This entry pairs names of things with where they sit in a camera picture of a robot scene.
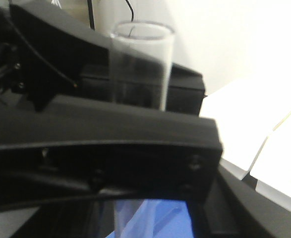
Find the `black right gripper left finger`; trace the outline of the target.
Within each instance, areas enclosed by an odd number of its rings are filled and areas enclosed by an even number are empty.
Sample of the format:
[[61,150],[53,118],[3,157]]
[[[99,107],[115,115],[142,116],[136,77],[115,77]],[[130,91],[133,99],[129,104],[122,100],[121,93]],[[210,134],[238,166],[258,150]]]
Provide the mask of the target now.
[[203,203],[222,151],[212,119],[68,97],[41,113],[0,103],[0,212],[80,200]]

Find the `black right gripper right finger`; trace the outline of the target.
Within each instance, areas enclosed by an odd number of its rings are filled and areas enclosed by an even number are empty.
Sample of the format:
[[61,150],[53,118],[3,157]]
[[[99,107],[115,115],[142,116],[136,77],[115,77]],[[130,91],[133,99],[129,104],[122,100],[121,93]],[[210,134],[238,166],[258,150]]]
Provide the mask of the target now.
[[[29,100],[42,111],[57,94],[111,102],[110,36],[103,36],[48,3],[12,3]],[[175,64],[165,111],[198,115],[202,75]]]

